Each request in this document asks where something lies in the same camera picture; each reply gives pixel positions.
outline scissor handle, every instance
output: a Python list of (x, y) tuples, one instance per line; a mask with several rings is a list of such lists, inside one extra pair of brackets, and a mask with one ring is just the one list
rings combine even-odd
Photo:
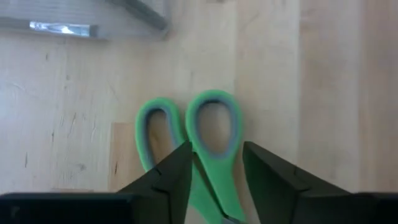
[(178, 106), (172, 100), (156, 98), (145, 103), (136, 116), (136, 146), (142, 166), (146, 172), (156, 165), (148, 137), (149, 120), (156, 111), (163, 111), (166, 114), (167, 127), (172, 138), (173, 148), (178, 148), (185, 141), (181, 130)]
[[(209, 103), (225, 105), (230, 114), (231, 135), (227, 149), (222, 153), (211, 151), (199, 132), (199, 112)], [(189, 104), (185, 115), (185, 125), (193, 150), (203, 164), (223, 211), (230, 217), (245, 221), (232, 174), (236, 153), (239, 151), (242, 138), (242, 112), (238, 103), (232, 95), (225, 91), (204, 91)]]

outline green scissors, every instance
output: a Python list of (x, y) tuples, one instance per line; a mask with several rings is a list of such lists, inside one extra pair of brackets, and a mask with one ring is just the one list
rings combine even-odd
[[(215, 153), (203, 142), (199, 132), (199, 112), (208, 103), (221, 103), (227, 107), (231, 118), (231, 138), (228, 148)], [(139, 110), (136, 118), (136, 144), (140, 160), (145, 171), (155, 166), (155, 160), (148, 138), (148, 122), (155, 111), (163, 111), (174, 148), (184, 143), (178, 107), (168, 98), (156, 98), (148, 101)], [(193, 151), (197, 154), (208, 176), (211, 191), (205, 184), (197, 165), (192, 167), (192, 186), (189, 204), (193, 205), (208, 223), (241, 223), (245, 216), (239, 202), (233, 180), (233, 164), (242, 137), (242, 112), (236, 100), (221, 90), (208, 90), (200, 93), (189, 103), (185, 113), (185, 125)]]

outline light wood table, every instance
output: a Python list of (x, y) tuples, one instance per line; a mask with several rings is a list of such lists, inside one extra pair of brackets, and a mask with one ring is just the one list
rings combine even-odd
[[(115, 191), (144, 173), (140, 105), (168, 96), (183, 113), (212, 88), (240, 102), (245, 140), (346, 190), (398, 190), (398, 2), (172, 4), (163, 42), (0, 32), (0, 192)], [(206, 114), (204, 134), (220, 146), (225, 110)], [(161, 116), (152, 124), (164, 129)], [(171, 148), (154, 130), (160, 160)], [(257, 223), (240, 159), (235, 176)]]

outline scissors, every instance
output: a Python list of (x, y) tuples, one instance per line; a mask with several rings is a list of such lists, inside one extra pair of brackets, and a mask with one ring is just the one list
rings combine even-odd
[[(224, 152), (209, 150), (199, 132), (199, 112), (209, 103), (220, 103), (230, 113), (231, 137)], [(155, 166), (154, 155), (150, 148), (148, 124), (156, 111), (166, 114), (166, 122), (174, 149), (186, 139), (181, 129), (178, 107), (168, 98), (156, 98), (145, 103), (136, 117), (136, 144), (141, 163), (145, 171)], [(202, 176), (198, 164), (192, 167), (192, 186), (189, 204), (194, 206), (208, 223), (242, 223), (245, 216), (239, 202), (233, 180), (233, 164), (242, 137), (242, 112), (232, 95), (221, 90), (207, 90), (200, 93), (188, 105), (185, 113), (185, 127), (194, 153), (201, 162)]]

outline black object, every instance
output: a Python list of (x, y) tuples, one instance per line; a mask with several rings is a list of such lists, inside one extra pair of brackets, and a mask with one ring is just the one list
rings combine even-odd
[[(0, 223), (183, 224), (192, 156), (186, 142), (118, 193), (3, 195)], [(243, 163), (261, 223), (398, 223), (398, 194), (351, 194), (252, 142)]]
[(113, 194), (8, 194), (0, 223), (184, 223), (192, 178), (192, 146)]
[(140, 0), (126, 0), (126, 9), (138, 19), (141, 19), (153, 28), (165, 30), (168, 26), (164, 17)]
[(398, 194), (351, 194), (252, 142), (243, 163), (261, 223), (398, 223)]

